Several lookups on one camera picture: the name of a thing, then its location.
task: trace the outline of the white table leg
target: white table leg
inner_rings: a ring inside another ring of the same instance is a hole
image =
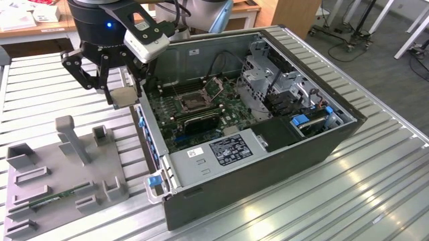
[[[423,33],[424,29],[427,28],[429,24],[429,16],[427,17],[427,19],[424,20],[423,24],[420,25],[420,27],[418,28],[416,32],[414,33],[414,35],[411,36],[411,38],[408,39],[407,43],[404,44],[403,48],[400,49],[400,51],[398,52],[395,58],[400,59],[404,55],[404,53],[407,52],[407,50],[410,49],[411,45],[414,44],[414,42],[416,41],[418,37],[420,36],[420,34]]]
[[[256,26],[257,13],[257,11],[248,12],[249,15],[245,22],[245,29],[252,29]]]
[[[335,21],[335,18],[336,18],[336,16],[337,16],[340,7],[341,7],[341,5],[343,5],[343,2],[344,2],[344,0],[337,0],[335,9],[333,9],[333,11],[331,12],[329,18],[328,18],[328,20],[327,20],[328,27],[331,27],[331,25],[333,24],[333,21]]]
[[[351,22],[351,19],[352,19],[352,17],[353,17],[353,14],[355,14],[356,9],[357,9],[357,7],[360,6],[360,4],[361,4],[361,0],[356,0],[355,3],[353,3],[353,6],[352,6],[352,8],[351,8],[351,10],[349,10],[349,12],[348,12],[348,15],[347,15],[347,17],[345,17],[345,19],[344,19],[344,22],[345,22],[345,23],[349,23],[349,22]]]
[[[410,29],[408,29],[408,31],[407,31],[408,33],[412,33],[412,32],[414,32],[418,24],[422,22],[422,19],[426,17],[428,11],[429,11],[429,4],[428,4],[427,8],[424,9],[423,13],[419,15],[415,23],[414,23],[412,26],[410,27]]]
[[[390,12],[394,2],[395,2],[395,0],[390,0],[387,6],[384,7],[382,14],[374,24],[374,27],[371,27],[370,34],[374,34],[378,31],[378,28],[384,20],[384,17],[387,17],[387,15],[388,15],[388,12]]]
[[[257,13],[259,11],[251,11],[245,13],[232,14],[231,19],[247,19],[244,29],[252,29],[256,26]]]
[[[69,32],[67,37],[70,39],[70,42],[73,43],[74,49],[81,48],[81,37],[78,32]]]

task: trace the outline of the blue latch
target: blue latch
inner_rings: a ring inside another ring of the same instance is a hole
[[[299,115],[299,116],[296,116],[293,118],[293,123],[296,124],[296,126],[299,126],[299,125],[301,125],[301,124],[304,124],[304,123],[307,123],[309,121],[311,120],[309,120],[309,118],[307,117],[305,114],[301,114],[301,115]]]
[[[141,128],[144,128],[144,127],[145,127],[145,125],[146,125],[146,124],[145,124],[145,119],[144,119],[144,117],[141,117],[141,120],[140,120],[140,127],[141,127]]]
[[[162,184],[162,177],[161,176],[154,176],[148,179],[149,186],[154,187]]]
[[[327,110],[327,112],[328,112],[329,114],[332,114],[332,113],[335,112],[333,107],[331,107],[331,106],[328,106],[328,107],[325,108],[325,110]]]

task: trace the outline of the table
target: table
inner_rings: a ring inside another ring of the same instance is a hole
[[[62,12],[62,18],[58,23],[38,23],[38,26],[33,28],[0,32],[0,45],[69,38],[74,48],[78,49],[81,46],[81,38],[77,32],[77,24],[70,12],[67,0],[59,0],[57,5]],[[148,5],[145,5],[145,9],[149,11],[150,15],[156,17],[156,11],[150,11]],[[236,3],[231,19],[245,18],[245,29],[253,28],[260,10],[260,6]]]
[[[420,23],[420,21],[423,20],[423,18],[428,12],[429,12],[429,4],[428,4],[427,8],[424,9],[423,13],[420,14],[420,16],[418,17],[416,21],[414,22],[411,28],[408,29],[408,31],[407,31],[408,33],[411,33],[414,31],[414,29],[416,28],[418,24]],[[423,33],[428,24],[429,24],[429,15],[427,16],[427,18],[426,18],[424,22],[422,23],[420,27],[418,28],[416,32],[414,33],[414,35],[411,36],[411,38],[408,39],[408,41],[403,45],[400,51],[395,55],[396,59],[400,59],[403,57],[404,53],[408,51],[410,47],[412,46],[412,44],[416,41],[420,34]]]
[[[0,45],[34,42],[49,39],[70,38],[77,41],[77,35],[70,33],[70,12],[67,0],[59,0],[57,6],[61,9],[62,17],[58,23],[38,23],[38,26],[0,32]]]
[[[368,121],[323,163],[176,231],[166,229],[161,204],[148,201],[142,180],[149,170],[129,109],[114,110],[104,95],[79,86],[63,69],[58,54],[18,58],[6,66],[0,88],[0,157],[13,143],[26,140],[35,148],[58,141],[54,117],[71,114],[81,136],[90,133],[93,126],[114,129],[132,193],[124,203],[33,241],[331,237],[399,241],[429,237],[428,137],[291,30],[264,29],[368,116]],[[89,62],[84,67],[90,72],[96,70]],[[109,83],[112,88],[122,85],[118,72],[113,72]],[[7,171],[3,161],[2,215]]]
[[[337,0],[336,6],[335,6],[333,11],[332,11],[332,14],[331,14],[331,16],[328,18],[328,21],[327,21],[328,26],[331,26],[333,21],[335,21],[335,18],[337,16],[340,7],[343,5],[343,2],[344,2],[344,0]],[[395,2],[395,0],[390,0],[390,2],[387,3],[387,6],[386,6],[386,8],[383,9],[383,11],[382,11],[382,13],[379,15],[379,18],[378,18],[371,30],[368,31],[371,34],[374,34],[376,32],[376,30],[378,30],[378,28],[379,28],[379,26],[380,26],[380,24],[382,24],[382,22],[383,22],[383,20],[384,20],[384,18],[387,16],[388,12],[390,12],[390,9],[391,9],[391,6],[392,6],[394,2]],[[355,1],[352,9],[349,10],[349,12],[348,12],[348,14],[345,16],[344,23],[348,24],[351,22],[352,16],[353,16],[353,14],[356,12],[356,9],[357,9],[360,3],[361,3],[361,0],[356,0]]]

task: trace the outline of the green circuit board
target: green circuit board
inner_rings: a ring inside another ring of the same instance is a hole
[[[205,94],[209,98],[218,94],[210,104],[202,104],[201,89],[168,97],[160,93],[149,94],[150,105],[170,153],[224,137],[224,129],[228,127],[237,126],[241,131],[257,122],[249,112],[249,108],[237,96],[236,81],[224,81],[222,88],[224,91],[221,91],[221,87],[214,81],[205,86]],[[184,103],[186,101],[188,107],[190,109],[194,108],[193,111],[184,110]],[[184,130],[185,122],[210,115],[221,117],[216,128],[193,135],[186,135]]]

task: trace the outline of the white component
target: white component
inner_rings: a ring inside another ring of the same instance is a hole
[[[192,158],[192,157],[196,157],[198,155],[204,154],[204,151],[202,151],[202,148],[198,147],[190,151],[188,151],[188,156]]]
[[[140,30],[145,30],[148,27],[149,25],[146,22],[142,22],[137,25],[137,28]],[[170,40],[166,34],[162,34],[160,39],[157,39],[153,43],[145,45],[128,30],[125,44],[134,53],[136,57],[142,61],[142,63],[149,63],[168,49]]]
[[[317,26],[324,26],[325,25],[325,21],[328,20],[328,17],[329,17],[329,11],[320,8],[317,10],[317,13],[316,13],[316,20],[315,20],[315,24],[313,25],[317,25]]]
[[[58,6],[39,6],[34,11],[34,17],[39,23],[55,23],[61,21],[61,10]]]

